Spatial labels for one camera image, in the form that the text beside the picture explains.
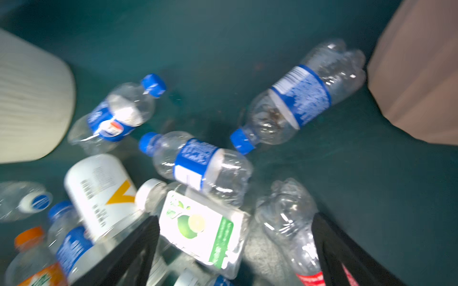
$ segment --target white bottle cap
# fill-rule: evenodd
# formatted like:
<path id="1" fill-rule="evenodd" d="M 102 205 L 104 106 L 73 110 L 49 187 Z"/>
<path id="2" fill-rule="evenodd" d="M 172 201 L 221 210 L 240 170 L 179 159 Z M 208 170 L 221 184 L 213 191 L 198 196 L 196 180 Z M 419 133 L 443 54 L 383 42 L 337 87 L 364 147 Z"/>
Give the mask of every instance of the white bottle cap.
<path id="1" fill-rule="evenodd" d="M 200 286 L 199 280 L 194 276 L 194 274 L 185 269 L 183 273 L 178 277 L 178 280 L 175 282 L 174 286 Z"/>
<path id="2" fill-rule="evenodd" d="M 17 208 L 20 212 L 34 214 L 46 209 L 52 202 L 53 196 L 45 191 L 31 192 L 25 195 Z"/>
<path id="3" fill-rule="evenodd" d="M 135 195 L 135 205 L 137 206 L 137 208 L 142 211 L 153 211 L 153 210 L 145 209 L 146 200 L 149 194 L 152 191 L 156 190 L 156 188 L 158 187 L 160 187 L 161 189 L 164 189 L 166 186 L 167 186 L 166 183 L 158 179 L 149 179 L 146 182 L 144 182 L 143 185 L 141 185 L 141 187 L 138 189 L 137 194 Z"/>

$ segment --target green lime illustration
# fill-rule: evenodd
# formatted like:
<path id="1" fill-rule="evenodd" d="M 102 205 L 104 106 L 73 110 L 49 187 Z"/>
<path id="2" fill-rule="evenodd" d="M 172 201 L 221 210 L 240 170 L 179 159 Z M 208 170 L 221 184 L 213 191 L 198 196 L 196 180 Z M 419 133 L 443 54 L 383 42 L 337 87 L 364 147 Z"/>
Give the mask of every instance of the green lime illustration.
<path id="1" fill-rule="evenodd" d="M 179 216 L 178 219 L 178 230 L 180 233 L 185 237 L 189 239 L 193 239 L 197 236 L 197 233 L 191 230 L 189 227 L 189 216 Z"/>
<path id="2" fill-rule="evenodd" d="M 188 225 L 193 232 L 202 232 L 205 229 L 205 219 L 201 215 L 191 215 Z"/>

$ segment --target blue bottle label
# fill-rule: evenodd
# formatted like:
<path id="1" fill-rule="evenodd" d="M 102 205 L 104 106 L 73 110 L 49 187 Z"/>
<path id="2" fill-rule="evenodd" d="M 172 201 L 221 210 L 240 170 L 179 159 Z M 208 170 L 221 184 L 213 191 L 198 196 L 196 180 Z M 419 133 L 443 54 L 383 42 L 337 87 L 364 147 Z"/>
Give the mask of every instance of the blue bottle label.
<path id="1" fill-rule="evenodd" d="M 189 139 L 176 157 L 175 179 L 198 191 L 202 190 L 202 179 L 207 171 L 208 163 L 218 149 L 196 138 Z"/>
<path id="2" fill-rule="evenodd" d="M 93 243 L 84 237 L 84 231 L 83 226 L 70 230 L 57 250 L 57 261 L 66 276 L 70 274 L 78 259 L 93 246 Z"/>
<path id="3" fill-rule="evenodd" d="M 94 135 L 107 141 L 118 142 L 129 135 L 135 127 L 123 124 L 115 119 L 108 108 L 107 100 L 103 100 L 88 116 L 87 124 Z"/>
<path id="4" fill-rule="evenodd" d="M 331 96 L 320 77 L 305 65 L 295 66 L 271 89 L 280 96 L 299 126 L 331 106 Z"/>
<path id="5" fill-rule="evenodd" d="M 32 208 L 34 210 L 44 210 L 50 205 L 50 203 L 51 199 L 47 195 L 40 194 L 32 200 Z"/>
<path id="6" fill-rule="evenodd" d="M 215 284 L 213 284 L 213 286 L 234 286 L 234 284 L 220 275 L 218 278 L 216 278 Z"/>

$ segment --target red label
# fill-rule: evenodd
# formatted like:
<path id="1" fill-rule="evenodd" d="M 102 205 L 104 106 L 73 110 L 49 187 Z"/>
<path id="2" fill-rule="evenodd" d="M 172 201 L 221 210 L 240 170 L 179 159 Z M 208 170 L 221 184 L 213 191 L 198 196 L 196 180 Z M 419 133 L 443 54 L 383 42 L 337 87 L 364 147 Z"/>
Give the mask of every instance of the red label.
<path id="1" fill-rule="evenodd" d="M 347 275 L 348 282 L 350 283 L 351 286 L 360 286 L 358 282 L 353 278 L 351 275 L 350 271 L 345 267 L 344 264 L 342 264 L 342 267 L 345 271 L 345 274 Z M 315 275 L 312 276 L 302 276 L 299 274 L 296 274 L 297 278 L 304 284 L 304 286 L 326 286 L 324 283 L 324 278 L 323 278 L 323 272 L 319 272 Z"/>
<path id="2" fill-rule="evenodd" d="M 358 284 L 358 282 L 356 282 L 356 280 L 353 278 L 353 276 L 351 275 L 350 271 L 348 271 L 347 267 L 345 267 L 345 265 L 342 263 L 342 267 L 345 271 L 345 274 L 347 275 L 347 279 L 348 279 L 348 282 L 350 282 L 350 286 L 360 286 Z"/>
<path id="3" fill-rule="evenodd" d="M 299 274 L 296 274 L 296 276 L 305 286 L 326 286 L 323 279 L 323 272 L 319 272 L 312 276 L 302 276 Z"/>

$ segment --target lime label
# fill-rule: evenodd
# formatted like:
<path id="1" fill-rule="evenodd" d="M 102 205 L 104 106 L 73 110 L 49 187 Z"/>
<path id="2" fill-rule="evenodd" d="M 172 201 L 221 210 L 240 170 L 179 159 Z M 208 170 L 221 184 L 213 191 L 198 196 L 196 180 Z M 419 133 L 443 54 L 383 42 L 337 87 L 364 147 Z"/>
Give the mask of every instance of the lime label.
<path id="1" fill-rule="evenodd" d="M 228 246 L 238 241 L 231 220 L 174 191 L 167 194 L 159 224 L 161 235 L 176 247 L 218 268 L 228 261 Z"/>
<path id="2" fill-rule="evenodd" d="M 229 238 L 233 228 L 234 224 L 230 220 L 225 217 L 221 219 L 212 254 L 210 255 L 210 262 L 218 268 L 223 265 L 224 254 L 228 249 Z"/>

